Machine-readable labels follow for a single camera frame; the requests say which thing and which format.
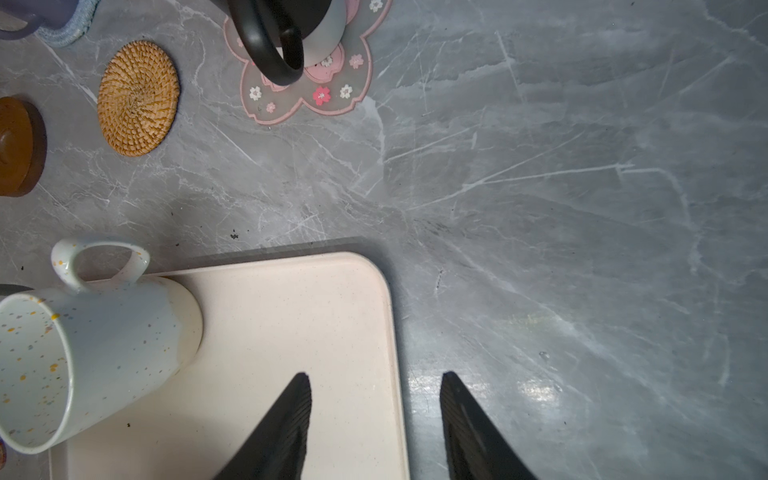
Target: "white speckled mug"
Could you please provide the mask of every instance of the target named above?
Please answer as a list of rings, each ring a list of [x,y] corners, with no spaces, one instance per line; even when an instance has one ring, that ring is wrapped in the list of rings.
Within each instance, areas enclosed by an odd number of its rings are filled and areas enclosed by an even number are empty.
[[[101,245],[133,251],[111,280],[84,283],[77,255]],[[157,389],[192,360],[200,307],[178,283],[140,278],[149,253],[105,235],[68,238],[51,252],[63,288],[0,302],[0,436],[39,453]]]

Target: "beige tray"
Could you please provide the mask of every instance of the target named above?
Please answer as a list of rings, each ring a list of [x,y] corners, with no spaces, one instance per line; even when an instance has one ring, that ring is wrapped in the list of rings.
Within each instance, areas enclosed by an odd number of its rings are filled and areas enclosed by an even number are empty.
[[[409,478],[392,304],[370,261],[328,253],[162,276],[203,310],[195,360],[54,447],[53,480],[210,480],[301,371],[313,397],[303,480]]]

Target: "pink cherry blossom coaster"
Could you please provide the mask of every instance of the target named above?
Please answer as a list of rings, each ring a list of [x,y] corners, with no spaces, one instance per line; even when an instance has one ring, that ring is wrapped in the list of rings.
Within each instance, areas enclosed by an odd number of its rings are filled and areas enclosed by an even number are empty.
[[[279,124],[302,104],[322,115],[351,111],[371,85],[373,65],[366,37],[386,17],[392,0],[346,0],[346,28],[331,55],[317,65],[304,68],[304,75],[287,87],[274,85],[250,60],[237,30],[224,20],[227,45],[244,63],[240,97],[248,116],[262,125]]]

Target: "purple mug handle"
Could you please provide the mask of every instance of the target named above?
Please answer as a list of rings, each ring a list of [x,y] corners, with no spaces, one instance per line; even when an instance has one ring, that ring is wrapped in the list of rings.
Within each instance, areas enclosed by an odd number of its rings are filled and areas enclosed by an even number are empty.
[[[3,30],[0,28],[0,40],[21,40],[27,35],[32,35],[35,31],[43,25],[43,18],[40,15],[33,15],[31,20],[27,22],[19,30]]]

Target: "round wicker coaster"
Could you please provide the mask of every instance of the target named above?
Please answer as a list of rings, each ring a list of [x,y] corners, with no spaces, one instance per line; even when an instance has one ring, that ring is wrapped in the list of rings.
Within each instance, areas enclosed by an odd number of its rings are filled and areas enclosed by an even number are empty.
[[[112,58],[98,89],[101,133],[119,154],[152,151],[176,115],[179,78],[168,55],[150,41],[133,41]]]

